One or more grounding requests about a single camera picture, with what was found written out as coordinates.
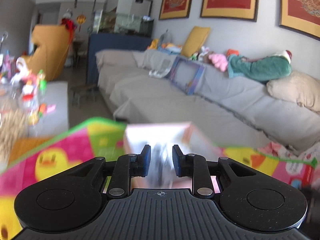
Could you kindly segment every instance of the orange armchair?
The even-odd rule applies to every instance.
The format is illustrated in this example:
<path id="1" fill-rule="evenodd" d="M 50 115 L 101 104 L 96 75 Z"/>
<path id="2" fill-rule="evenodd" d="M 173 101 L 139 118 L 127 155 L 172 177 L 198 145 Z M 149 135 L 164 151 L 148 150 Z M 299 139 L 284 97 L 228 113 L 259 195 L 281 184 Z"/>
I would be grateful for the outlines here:
<path id="1" fill-rule="evenodd" d="M 57 78 L 64 67 L 69 52 L 69 32 L 62 25 L 36 25 L 32 42 L 37 49 L 32 56 L 23 56 L 34 74 L 41 69 L 46 80 Z"/>

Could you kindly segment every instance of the tile floor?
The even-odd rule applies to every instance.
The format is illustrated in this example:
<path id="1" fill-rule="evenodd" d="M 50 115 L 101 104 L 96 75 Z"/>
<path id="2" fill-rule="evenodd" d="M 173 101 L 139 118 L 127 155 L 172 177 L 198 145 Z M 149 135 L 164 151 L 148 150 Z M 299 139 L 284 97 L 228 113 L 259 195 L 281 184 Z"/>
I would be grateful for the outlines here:
<path id="1" fill-rule="evenodd" d="M 113 119 L 112 113 L 107 108 L 102 95 L 99 91 L 96 92 L 96 102 L 92 96 L 81 98 L 81 105 L 78 108 L 71 104 L 72 93 L 71 87 L 85 84 L 85 64 L 86 60 L 81 59 L 77 69 L 64 68 L 62 74 L 57 81 L 68 82 L 68 110 L 70 128 L 80 124 L 81 122 L 96 116 Z"/>

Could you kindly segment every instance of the green blanket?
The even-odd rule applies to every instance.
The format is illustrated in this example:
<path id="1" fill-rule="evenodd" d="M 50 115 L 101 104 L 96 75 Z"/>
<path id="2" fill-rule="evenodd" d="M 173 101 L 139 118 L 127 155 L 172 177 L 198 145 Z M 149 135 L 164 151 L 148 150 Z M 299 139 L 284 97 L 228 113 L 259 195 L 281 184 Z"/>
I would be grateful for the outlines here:
<path id="1" fill-rule="evenodd" d="M 281 56 L 271 56 L 256 62 L 242 60 L 242 56 L 230 55 L 228 58 L 229 77 L 245 76 L 247 78 L 265 82 L 290 75 L 292 69 L 288 60 Z"/>

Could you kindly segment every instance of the yellow duck print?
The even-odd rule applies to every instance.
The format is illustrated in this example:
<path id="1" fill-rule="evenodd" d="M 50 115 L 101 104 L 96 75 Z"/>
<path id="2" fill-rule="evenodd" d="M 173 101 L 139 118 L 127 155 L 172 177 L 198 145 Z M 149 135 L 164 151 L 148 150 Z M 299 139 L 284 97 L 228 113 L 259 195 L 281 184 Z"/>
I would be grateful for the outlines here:
<path id="1" fill-rule="evenodd" d="M 80 163 L 81 161 L 69 162 L 66 152 L 61 148 L 47 149 L 38 155 L 35 168 L 36 180 L 47 179 Z"/>
<path id="2" fill-rule="evenodd" d="M 224 150 L 224 154 L 269 176 L 272 176 L 279 163 L 277 159 L 262 155 L 252 148 L 230 147 Z"/>
<path id="3" fill-rule="evenodd" d="M 15 197 L 0 197 L 0 239 L 10 240 L 15 237 L 22 227 L 14 212 Z"/>

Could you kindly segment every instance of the fish tank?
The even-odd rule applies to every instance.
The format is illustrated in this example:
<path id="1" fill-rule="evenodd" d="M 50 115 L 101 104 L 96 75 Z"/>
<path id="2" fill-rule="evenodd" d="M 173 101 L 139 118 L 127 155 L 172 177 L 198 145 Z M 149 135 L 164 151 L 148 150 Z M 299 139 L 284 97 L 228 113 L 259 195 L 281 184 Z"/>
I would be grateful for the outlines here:
<path id="1" fill-rule="evenodd" d="M 96 10 L 92 15 L 92 33 L 119 33 L 150 38 L 153 22 L 149 16 Z"/>

